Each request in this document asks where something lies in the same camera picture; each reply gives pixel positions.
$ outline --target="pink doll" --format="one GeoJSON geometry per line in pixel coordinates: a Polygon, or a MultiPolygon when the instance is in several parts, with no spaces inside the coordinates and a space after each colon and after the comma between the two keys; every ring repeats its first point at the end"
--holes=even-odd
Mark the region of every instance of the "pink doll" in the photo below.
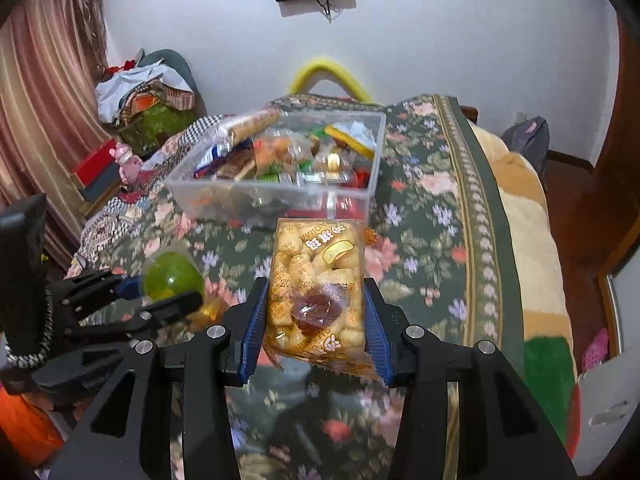
{"type": "Polygon", "coordinates": [[[116,149],[109,150],[111,156],[116,160],[120,167],[120,178],[125,186],[129,186],[138,179],[140,168],[142,167],[142,159],[134,155],[131,146],[118,142],[116,149]]]}

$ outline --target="curtain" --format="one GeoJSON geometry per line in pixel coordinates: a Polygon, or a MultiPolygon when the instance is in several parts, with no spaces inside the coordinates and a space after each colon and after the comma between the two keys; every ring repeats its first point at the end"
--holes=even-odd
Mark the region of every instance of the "curtain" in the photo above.
{"type": "Polygon", "coordinates": [[[70,173],[110,138],[94,97],[104,52],[87,55],[100,31],[79,23],[83,2],[22,0],[0,29],[0,210],[47,193],[45,250],[63,267],[84,225],[70,173]]]}

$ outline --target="checkered fabric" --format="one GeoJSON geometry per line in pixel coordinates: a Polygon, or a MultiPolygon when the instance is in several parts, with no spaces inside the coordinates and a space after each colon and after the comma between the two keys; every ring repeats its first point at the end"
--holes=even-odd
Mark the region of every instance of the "checkered fabric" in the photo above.
{"type": "Polygon", "coordinates": [[[87,222],[80,237],[80,249],[76,253],[76,260],[82,267],[92,266],[101,251],[115,244],[124,233],[138,224],[136,219],[140,216],[140,211],[145,211],[152,205],[149,195],[158,194],[164,187],[165,176],[184,158],[204,133],[223,118],[222,115],[202,117],[184,131],[171,137],[167,142],[177,139],[177,150],[153,168],[155,175],[150,181],[148,193],[135,204],[127,204],[118,197],[111,198],[102,210],[87,222]]]}

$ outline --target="green plastic ball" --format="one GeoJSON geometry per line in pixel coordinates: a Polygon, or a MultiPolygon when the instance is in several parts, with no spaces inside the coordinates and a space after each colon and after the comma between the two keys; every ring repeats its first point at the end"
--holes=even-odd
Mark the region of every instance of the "green plastic ball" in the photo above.
{"type": "Polygon", "coordinates": [[[190,256],[165,251],[145,263],[143,288],[145,295],[154,302],[192,290],[204,296],[204,279],[190,256]]]}

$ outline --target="yellow label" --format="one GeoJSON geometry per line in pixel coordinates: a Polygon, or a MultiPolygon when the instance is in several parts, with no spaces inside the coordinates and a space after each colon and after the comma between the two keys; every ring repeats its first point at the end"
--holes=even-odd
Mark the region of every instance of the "yellow label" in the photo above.
{"type": "Polygon", "coordinates": [[[330,246],[324,253],[322,253],[322,259],[326,263],[332,264],[336,258],[339,258],[352,249],[353,244],[350,241],[340,240],[339,242],[330,246]]]}

